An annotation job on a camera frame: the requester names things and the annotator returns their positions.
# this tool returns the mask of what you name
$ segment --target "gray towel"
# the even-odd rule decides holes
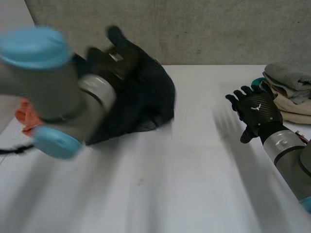
[[[278,81],[271,78],[265,72],[262,73],[266,80],[273,86],[273,88],[284,95],[286,98],[290,99],[295,104],[301,104],[310,97],[310,90],[296,91]]]
[[[296,70],[285,63],[272,63],[264,70],[268,82],[294,103],[300,104],[309,99],[311,73]]]

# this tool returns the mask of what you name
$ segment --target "white table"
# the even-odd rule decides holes
[[[225,100],[264,66],[166,66],[174,122],[62,161],[34,150],[0,164],[1,233],[309,233],[260,140]],[[311,138],[310,126],[288,125]],[[13,119],[0,147],[29,139]]]

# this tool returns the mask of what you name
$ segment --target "concrete wall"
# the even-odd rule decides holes
[[[161,63],[309,68],[310,0],[26,0],[36,23],[63,30],[74,49],[109,45],[120,26]]]

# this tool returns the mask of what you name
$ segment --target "orange object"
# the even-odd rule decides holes
[[[20,108],[15,111],[15,117],[20,123],[25,126],[22,132],[27,136],[31,136],[32,130],[36,126],[42,124],[42,121],[35,113],[33,106],[25,98],[21,99]]]

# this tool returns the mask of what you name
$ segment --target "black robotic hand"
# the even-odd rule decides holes
[[[267,91],[262,91],[256,85],[251,86],[253,90],[248,86],[242,86],[241,90],[245,94],[239,90],[233,92],[238,99],[233,95],[226,95],[226,99],[232,103],[233,111],[236,111],[240,120],[246,124],[246,129],[240,139],[242,143],[248,143],[252,138],[260,136],[260,130],[266,128],[270,122],[274,122],[274,125],[275,123],[282,125],[281,112],[273,102],[269,87],[265,85],[263,83]]]

